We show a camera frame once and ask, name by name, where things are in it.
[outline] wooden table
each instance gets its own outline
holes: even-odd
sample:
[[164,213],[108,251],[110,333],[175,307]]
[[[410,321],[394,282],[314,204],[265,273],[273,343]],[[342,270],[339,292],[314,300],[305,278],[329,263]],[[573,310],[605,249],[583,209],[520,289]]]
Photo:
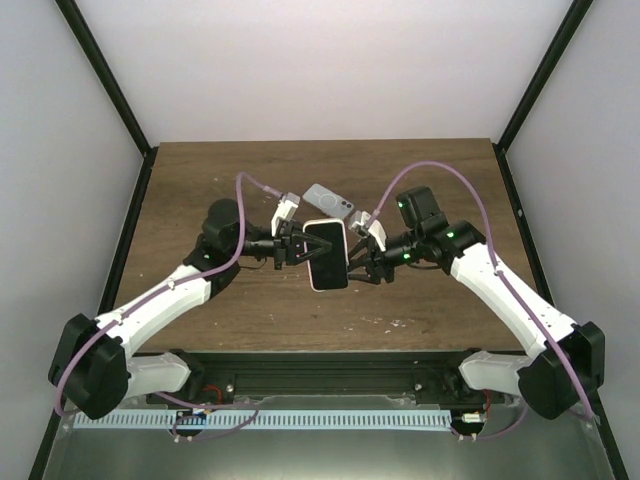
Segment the wooden table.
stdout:
[[[485,202],[496,249],[530,285],[531,272],[489,140],[381,140],[162,144],[127,260],[117,304],[171,273],[192,250],[209,205],[234,197],[234,179],[246,171],[284,192],[302,195],[320,183],[372,211],[394,175],[419,160],[440,160],[461,171]],[[466,219],[483,230],[471,195],[437,168],[411,172],[394,194],[427,185],[450,222]],[[276,200],[251,184],[243,188],[248,219],[268,225]],[[309,205],[296,219],[322,218]],[[380,216],[388,234],[405,229],[388,202]],[[357,237],[349,234],[350,246]],[[255,265],[242,258],[242,265]],[[509,330],[465,287],[440,271],[396,270],[396,281],[353,282],[345,290],[315,293],[306,266],[243,270],[213,301],[154,336],[147,351],[185,350],[442,350],[508,349]]]

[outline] black phone screen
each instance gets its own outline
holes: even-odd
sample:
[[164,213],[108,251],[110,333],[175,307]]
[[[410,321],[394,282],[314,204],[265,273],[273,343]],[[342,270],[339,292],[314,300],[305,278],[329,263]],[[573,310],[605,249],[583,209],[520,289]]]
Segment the black phone screen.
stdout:
[[342,222],[327,222],[305,225],[304,231],[314,237],[331,242],[331,251],[309,260],[311,285],[315,290],[337,290],[347,288],[347,252],[344,225]]

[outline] black cable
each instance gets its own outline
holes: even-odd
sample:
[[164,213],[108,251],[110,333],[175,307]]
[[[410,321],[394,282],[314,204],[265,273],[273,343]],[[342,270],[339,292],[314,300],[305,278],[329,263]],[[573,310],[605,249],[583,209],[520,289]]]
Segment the black cable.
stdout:
[[267,258],[265,257],[265,258],[262,259],[262,264],[260,264],[257,267],[243,267],[242,265],[240,265],[240,268],[242,268],[243,270],[260,270],[266,264],[267,264]]
[[417,263],[408,263],[407,267],[413,268],[415,270],[440,270],[440,267],[438,265],[429,265],[423,267],[422,265],[418,265]]

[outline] white wall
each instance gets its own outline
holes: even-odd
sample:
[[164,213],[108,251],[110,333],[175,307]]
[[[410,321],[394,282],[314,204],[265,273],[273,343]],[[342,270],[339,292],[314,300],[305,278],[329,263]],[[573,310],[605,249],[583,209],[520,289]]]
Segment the white wall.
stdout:
[[141,163],[53,1],[0,14],[0,478],[27,478],[62,326],[93,315]]
[[594,2],[509,152],[557,303],[607,336],[603,403],[640,478],[640,3]]
[[570,0],[78,0],[152,144],[491,137]]

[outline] white phone case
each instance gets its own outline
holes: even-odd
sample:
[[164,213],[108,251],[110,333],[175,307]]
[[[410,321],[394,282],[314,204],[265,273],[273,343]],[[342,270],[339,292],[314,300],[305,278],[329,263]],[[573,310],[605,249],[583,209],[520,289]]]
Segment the white phone case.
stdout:
[[352,202],[319,183],[314,183],[302,198],[328,217],[339,218],[340,220],[345,220],[355,208]]
[[[304,225],[302,226],[302,231],[304,232],[304,231],[307,230],[307,225],[318,225],[320,223],[340,223],[342,225],[342,238],[344,238],[344,256],[345,256],[345,258],[348,259],[348,257],[349,257],[349,247],[347,246],[347,231],[344,228],[344,222],[342,220],[335,219],[335,218],[326,218],[326,219],[320,219],[320,220],[309,220],[309,221],[305,222]],[[307,270],[309,272],[309,283],[311,284],[311,290],[313,290],[314,292],[324,292],[325,290],[317,290],[313,286],[313,278],[311,278],[311,262],[307,262]]]

